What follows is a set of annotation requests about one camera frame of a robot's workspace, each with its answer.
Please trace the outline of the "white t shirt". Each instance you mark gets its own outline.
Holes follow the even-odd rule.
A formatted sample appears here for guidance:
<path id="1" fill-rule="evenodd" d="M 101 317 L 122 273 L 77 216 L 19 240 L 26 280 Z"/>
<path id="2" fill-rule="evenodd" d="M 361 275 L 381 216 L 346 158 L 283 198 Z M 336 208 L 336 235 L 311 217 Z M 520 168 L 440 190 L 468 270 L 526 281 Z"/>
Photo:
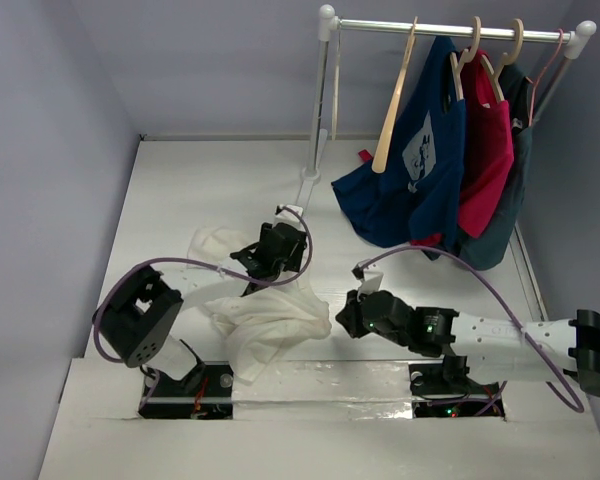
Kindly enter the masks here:
<path id="1" fill-rule="evenodd" d="M 332 329 L 329 305 L 315 294 L 308 273 L 246 297 L 207 302 L 199 310 L 223 336 L 228 362 L 245 383 L 293 347 L 323 340 Z"/>

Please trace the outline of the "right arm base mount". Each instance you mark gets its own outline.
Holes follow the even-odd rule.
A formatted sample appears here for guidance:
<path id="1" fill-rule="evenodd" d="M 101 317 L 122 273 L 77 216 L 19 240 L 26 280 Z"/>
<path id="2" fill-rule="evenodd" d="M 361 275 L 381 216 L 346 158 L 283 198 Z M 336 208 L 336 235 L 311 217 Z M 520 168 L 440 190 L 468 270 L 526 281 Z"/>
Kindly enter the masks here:
<path id="1" fill-rule="evenodd" d="M 501 384 L 471 378 L 464 356 L 410 361 L 408 380 L 415 418 L 506 417 Z"/>

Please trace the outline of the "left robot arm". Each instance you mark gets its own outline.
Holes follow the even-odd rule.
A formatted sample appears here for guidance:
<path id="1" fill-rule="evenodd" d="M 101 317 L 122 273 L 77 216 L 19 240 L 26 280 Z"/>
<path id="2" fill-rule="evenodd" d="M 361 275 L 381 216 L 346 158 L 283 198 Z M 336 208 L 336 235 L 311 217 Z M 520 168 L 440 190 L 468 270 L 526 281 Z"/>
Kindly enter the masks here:
<path id="1" fill-rule="evenodd" d="M 196 352 L 171 335 L 178 315 L 208 302 L 245 297 L 297 279 L 313 252 L 306 228 L 265 223 L 259 240 L 217 263 L 159 257 L 129 270 L 110 290 L 93 317 L 94 344 L 105 340 L 115 351 L 112 363 L 154 372 L 175 392 L 189 395 L 203 381 L 206 366 Z"/>

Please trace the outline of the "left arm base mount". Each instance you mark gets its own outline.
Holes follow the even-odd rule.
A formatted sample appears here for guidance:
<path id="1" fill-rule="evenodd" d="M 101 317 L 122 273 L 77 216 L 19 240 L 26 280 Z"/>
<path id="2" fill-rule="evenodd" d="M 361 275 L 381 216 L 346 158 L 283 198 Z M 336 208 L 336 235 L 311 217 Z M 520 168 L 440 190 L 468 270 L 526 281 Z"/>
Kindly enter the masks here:
<path id="1" fill-rule="evenodd" d="M 201 380 L 186 393 L 167 375 L 145 377 L 138 413 L 145 419 L 230 420 L 233 370 L 227 362 L 207 363 Z"/>

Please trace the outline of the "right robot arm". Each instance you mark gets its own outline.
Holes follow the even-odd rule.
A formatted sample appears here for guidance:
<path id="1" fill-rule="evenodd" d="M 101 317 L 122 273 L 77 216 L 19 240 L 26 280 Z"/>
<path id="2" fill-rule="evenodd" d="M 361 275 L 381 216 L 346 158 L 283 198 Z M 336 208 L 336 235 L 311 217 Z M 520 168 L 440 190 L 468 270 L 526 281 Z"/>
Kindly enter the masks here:
<path id="1" fill-rule="evenodd" d="M 409 372 L 412 394 L 431 401 L 463 399 L 506 381 L 551 382 L 559 374 L 600 398 L 600 314 L 592 310 L 518 329 L 509 320 L 411 307 L 385 290 L 352 290 L 336 320 L 352 338 L 375 334 L 427 358 Z"/>

